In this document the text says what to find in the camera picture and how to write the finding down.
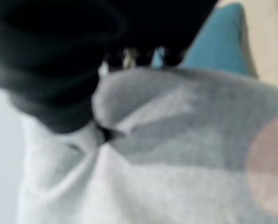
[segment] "beige surface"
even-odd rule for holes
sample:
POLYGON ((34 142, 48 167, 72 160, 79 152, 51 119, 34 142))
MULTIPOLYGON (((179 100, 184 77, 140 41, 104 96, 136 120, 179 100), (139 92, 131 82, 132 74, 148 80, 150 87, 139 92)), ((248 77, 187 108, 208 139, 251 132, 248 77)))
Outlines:
POLYGON ((278 86, 278 0, 221 0, 241 2, 246 14, 246 36, 251 63, 259 79, 278 86))

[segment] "teal fabric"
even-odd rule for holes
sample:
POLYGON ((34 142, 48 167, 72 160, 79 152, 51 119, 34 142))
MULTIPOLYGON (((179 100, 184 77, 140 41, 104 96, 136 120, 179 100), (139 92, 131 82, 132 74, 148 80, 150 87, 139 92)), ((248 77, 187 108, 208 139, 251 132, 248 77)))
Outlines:
MULTIPOLYGON (((215 9, 179 67, 218 69, 247 75, 241 48, 242 17, 243 8, 239 3, 215 9)), ((154 68, 162 65, 160 54, 161 50, 153 58, 154 68)))

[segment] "white wall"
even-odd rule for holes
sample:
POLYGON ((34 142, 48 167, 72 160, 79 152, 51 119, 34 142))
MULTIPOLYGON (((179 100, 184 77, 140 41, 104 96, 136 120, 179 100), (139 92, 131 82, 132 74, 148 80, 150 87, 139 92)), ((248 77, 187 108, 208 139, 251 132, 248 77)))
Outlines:
POLYGON ((0 224, 15 223, 22 159, 19 114, 0 92, 0 224))

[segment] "gray fabric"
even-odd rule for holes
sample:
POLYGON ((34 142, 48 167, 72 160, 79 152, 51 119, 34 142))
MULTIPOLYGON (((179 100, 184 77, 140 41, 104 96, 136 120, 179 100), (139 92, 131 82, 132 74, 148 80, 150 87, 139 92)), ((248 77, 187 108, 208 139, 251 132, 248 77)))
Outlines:
POLYGON ((105 77, 93 108, 125 133, 88 149, 95 159, 24 118, 19 224, 278 224, 246 178, 252 142, 278 118, 278 89, 218 71, 137 69, 105 77))

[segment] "cloth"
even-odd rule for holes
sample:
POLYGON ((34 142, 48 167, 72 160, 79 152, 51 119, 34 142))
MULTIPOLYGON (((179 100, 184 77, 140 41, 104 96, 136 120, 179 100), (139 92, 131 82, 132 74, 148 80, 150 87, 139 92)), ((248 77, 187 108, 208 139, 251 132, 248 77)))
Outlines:
MULTIPOLYGON (((248 75, 241 47, 243 7, 231 3, 216 8, 186 52, 180 68, 216 69, 248 75)), ((152 66, 162 66, 162 49, 156 52, 152 66)))
POLYGON ((103 78, 93 108, 125 136, 79 151, 23 119, 19 224, 278 224, 278 89, 136 69, 103 78))

